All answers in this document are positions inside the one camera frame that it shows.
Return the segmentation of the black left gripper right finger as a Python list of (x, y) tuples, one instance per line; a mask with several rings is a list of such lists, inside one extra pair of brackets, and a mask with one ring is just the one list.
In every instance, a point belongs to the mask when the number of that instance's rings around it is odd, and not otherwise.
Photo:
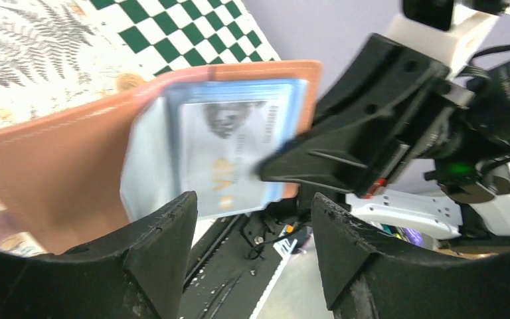
[(510, 318), (510, 251), (464, 259), (417, 247), (320, 193), (311, 220), (336, 318)]

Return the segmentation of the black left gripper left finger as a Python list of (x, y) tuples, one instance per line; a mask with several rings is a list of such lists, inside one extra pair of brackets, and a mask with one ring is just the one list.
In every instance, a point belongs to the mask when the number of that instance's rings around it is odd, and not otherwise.
[(176, 318), (197, 194), (61, 255), (0, 252), (0, 318)]

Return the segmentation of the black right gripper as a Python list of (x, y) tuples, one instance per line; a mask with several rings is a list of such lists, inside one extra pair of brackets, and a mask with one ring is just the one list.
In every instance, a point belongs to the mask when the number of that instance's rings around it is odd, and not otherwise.
[(263, 181), (315, 185), (359, 197), (394, 181), (416, 159), (458, 203), (510, 194), (510, 60), (491, 69), (475, 60), (459, 69), (373, 34), (318, 102), (311, 129), (258, 167)]

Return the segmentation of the white VIP credit card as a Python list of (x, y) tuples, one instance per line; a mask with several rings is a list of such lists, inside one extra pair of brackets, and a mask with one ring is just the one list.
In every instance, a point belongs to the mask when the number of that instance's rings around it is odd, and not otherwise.
[(195, 191), (201, 219), (256, 211), (274, 195), (255, 174), (281, 138), (280, 99), (186, 103), (179, 108), (180, 184)]

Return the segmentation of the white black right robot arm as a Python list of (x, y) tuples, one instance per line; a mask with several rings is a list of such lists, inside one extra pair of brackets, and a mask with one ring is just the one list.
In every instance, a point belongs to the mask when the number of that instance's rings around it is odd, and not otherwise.
[(258, 167), (300, 196), (343, 193), (354, 214), (463, 251), (510, 246), (510, 61), (450, 68), (373, 34), (319, 101), (309, 131)]

